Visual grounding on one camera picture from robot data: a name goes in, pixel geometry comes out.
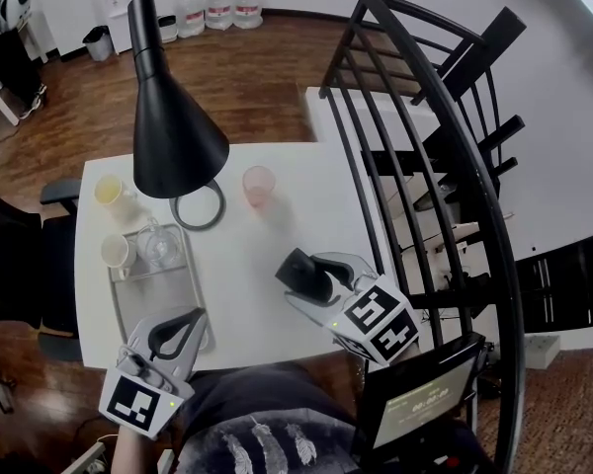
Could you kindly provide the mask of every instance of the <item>black desk lamp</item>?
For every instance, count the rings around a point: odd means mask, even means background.
[[[176,221],[190,230],[219,222],[225,201],[214,180],[228,158],[228,139],[169,72],[154,0],[132,0],[129,32],[138,77],[134,125],[134,182],[149,197],[170,198]],[[180,219],[180,197],[208,187],[219,209],[207,224]]]

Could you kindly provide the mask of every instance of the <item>white mug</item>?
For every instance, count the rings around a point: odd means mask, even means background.
[[[108,235],[101,244],[101,258],[111,269],[118,269],[119,277],[125,280],[136,261],[136,245],[121,234]]]
[[[136,192],[130,190],[113,174],[103,176],[95,186],[95,199],[120,222],[129,221],[138,214]]]

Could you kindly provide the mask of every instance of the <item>water bottle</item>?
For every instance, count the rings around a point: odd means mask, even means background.
[[[235,26],[243,29],[257,28],[264,21],[261,17],[262,0],[235,0]]]
[[[177,0],[175,9],[178,37],[196,36],[205,30],[205,0]]]
[[[233,24],[233,0],[207,0],[207,26],[226,30]]]

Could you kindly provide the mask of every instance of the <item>black chair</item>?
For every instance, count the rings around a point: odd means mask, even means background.
[[[74,200],[80,186],[78,180],[60,180],[44,187],[40,202],[61,203],[68,215],[43,225],[38,214],[0,198],[0,321],[40,329],[42,352],[67,361],[81,359],[74,294]]]

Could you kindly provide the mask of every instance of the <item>lamp base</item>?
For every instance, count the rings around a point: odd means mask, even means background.
[[[226,198],[224,198],[224,193],[222,192],[221,188],[217,184],[215,180],[211,180],[210,183],[206,185],[206,188],[209,188],[215,192],[217,195],[217,199],[219,201],[219,206],[217,208],[217,213],[213,217],[213,219],[203,225],[190,225],[186,223],[180,218],[179,206],[180,206],[180,198],[182,197],[175,197],[169,199],[169,206],[171,207],[171,213],[174,216],[176,222],[187,230],[191,230],[194,232],[201,232],[203,230],[209,230],[216,226],[221,219],[224,217],[224,213],[226,212]]]

